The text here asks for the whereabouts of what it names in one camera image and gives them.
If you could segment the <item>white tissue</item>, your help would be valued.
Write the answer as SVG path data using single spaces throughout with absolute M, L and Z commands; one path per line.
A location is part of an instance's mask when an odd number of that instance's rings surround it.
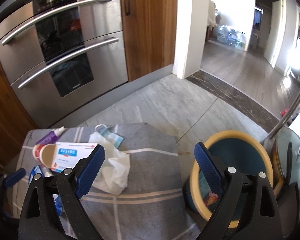
M 93 182 L 93 187 L 110 194 L 121 194 L 128 186 L 130 155 L 115 148 L 97 132 L 90 135 L 89 142 L 98 143 L 105 150 L 105 160 Z

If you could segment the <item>white medicine box cartoon boy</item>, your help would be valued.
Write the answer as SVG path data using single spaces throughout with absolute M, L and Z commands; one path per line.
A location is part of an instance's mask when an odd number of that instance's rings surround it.
M 57 142 L 50 169 L 55 172 L 62 172 L 65 168 L 74 166 L 83 158 L 87 158 L 95 143 Z

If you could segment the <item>red floral paper cup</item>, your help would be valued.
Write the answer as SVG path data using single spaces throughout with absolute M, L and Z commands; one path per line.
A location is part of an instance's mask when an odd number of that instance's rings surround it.
M 55 149 L 55 144 L 37 144 L 34 146 L 32 154 L 36 161 L 40 162 L 47 168 L 51 168 L 53 165 Z

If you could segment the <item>pink snack wrapper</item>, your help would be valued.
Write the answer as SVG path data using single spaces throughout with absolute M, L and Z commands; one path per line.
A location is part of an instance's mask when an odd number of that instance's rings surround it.
M 213 203 L 215 203 L 218 200 L 218 195 L 210 191 L 205 197 L 204 197 L 204 203 L 206 206 L 210 206 Z

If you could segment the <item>teal trash bin yellow rim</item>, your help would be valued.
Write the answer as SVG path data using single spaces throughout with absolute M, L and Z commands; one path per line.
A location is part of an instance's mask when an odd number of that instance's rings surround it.
M 270 185 L 273 185 L 274 175 L 269 155 L 253 137 L 239 131 L 222 131 L 209 137 L 204 146 L 211 155 L 221 159 L 226 167 L 234 167 L 242 174 L 252 176 L 263 172 Z M 206 204 L 204 198 L 208 196 L 210 188 L 196 161 L 183 192 L 186 206 L 208 221 L 218 200 Z

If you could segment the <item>purple spray bottle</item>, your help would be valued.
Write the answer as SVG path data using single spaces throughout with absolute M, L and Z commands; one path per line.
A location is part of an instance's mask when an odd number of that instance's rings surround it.
M 54 144 L 64 132 L 65 132 L 64 126 L 61 128 L 55 129 L 54 131 L 49 132 L 47 135 L 42 137 L 42 139 L 37 141 L 36 145 Z

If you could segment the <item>left wooden cabinet door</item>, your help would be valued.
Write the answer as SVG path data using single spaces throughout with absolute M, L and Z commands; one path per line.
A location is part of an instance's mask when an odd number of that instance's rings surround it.
M 20 153 L 27 133 L 37 128 L 13 92 L 0 63 L 0 168 Z

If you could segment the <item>wooden cabinet door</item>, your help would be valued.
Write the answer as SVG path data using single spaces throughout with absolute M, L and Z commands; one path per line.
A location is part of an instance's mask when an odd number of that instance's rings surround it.
M 130 0 L 129 16 L 121 0 L 121 11 L 129 81 L 172 64 L 177 0 Z
M 27 133 L 37 128 L 13 92 L 0 63 L 0 168 L 20 153 Z

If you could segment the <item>grey plaid cushion stool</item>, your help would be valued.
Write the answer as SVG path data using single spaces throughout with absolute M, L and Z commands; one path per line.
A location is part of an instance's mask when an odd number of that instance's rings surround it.
M 128 186 L 118 195 L 91 189 L 81 203 L 104 239 L 195 239 L 186 212 L 175 137 L 147 123 L 115 125 L 130 156 Z

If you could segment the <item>round glass side table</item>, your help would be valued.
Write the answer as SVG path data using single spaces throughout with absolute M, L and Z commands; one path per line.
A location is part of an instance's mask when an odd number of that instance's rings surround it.
M 274 172 L 274 194 L 278 199 L 289 185 L 300 190 L 300 137 L 290 128 L 281 128 L 271 149 Z

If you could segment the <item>stainless steel oven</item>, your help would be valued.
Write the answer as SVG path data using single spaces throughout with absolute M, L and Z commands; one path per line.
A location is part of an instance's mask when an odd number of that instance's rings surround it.
M 48 64 L 112 37 L 18 86 Z M 49 127 L 128 81 L 120 0 L 32 0 L 0 22 L 0 63 L 29 116 Z

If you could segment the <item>water bottles in hallway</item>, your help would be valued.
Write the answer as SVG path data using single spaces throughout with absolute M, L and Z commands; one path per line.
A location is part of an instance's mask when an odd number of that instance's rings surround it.
M 239 50 L 245 49 L 246 35 L 244 32 L 235 30 L 230 25 L 215 26 L 213 35 L 215 39 L 227 46 L 235 47 Z

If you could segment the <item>right wooden cabinet door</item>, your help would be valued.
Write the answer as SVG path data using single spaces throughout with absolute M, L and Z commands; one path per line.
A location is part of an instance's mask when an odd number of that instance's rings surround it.
M 177 0 L 130 0 L 129 16 L 121 0 L 121 11 L 129 81 L 172 64 Z

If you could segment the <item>metal chair leg rail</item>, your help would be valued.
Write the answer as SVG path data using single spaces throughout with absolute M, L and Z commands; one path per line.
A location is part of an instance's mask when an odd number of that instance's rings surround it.
M 267 139 L 272 139 L 276 133 L 288 122 L 292 114 L 297 109 L 298 105 L 300 104 L 300 90 L 297 93 L 297 96 L 291 106 L 289 107 L 287 113 L 281 118 L 281 120 L 277 123 L 277 125 L 271 130 L 271 132 L 268 134 Z

